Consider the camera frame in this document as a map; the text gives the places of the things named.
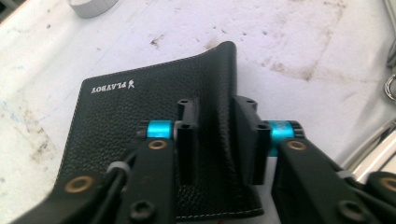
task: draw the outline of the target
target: white table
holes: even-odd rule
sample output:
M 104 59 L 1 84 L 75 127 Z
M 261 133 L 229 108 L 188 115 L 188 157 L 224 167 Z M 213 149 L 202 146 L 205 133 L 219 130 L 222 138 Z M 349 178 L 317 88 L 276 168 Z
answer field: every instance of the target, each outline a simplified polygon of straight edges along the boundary
M 65 0 L 27 1 L 0 25 L 0 223 L 50 192 L 87 77 L 231 40 L 238 93 L 259 103 L 262 119 L 300 121 L 341 162 L 394 118 L 381 92 L 393 38 L 382 1 L 120 0 L 89 20 Z M 265 216 L 226 223 L 277 223 L 270 187 L 260 187 Z

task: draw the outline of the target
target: gray round object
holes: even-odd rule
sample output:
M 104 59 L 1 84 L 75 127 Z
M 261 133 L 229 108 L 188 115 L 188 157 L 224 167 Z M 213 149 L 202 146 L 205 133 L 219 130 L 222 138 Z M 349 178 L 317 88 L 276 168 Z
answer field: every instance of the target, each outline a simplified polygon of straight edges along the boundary
M 88 19 L 108 11 L 119 0 L 67 0 L 81 18 Z

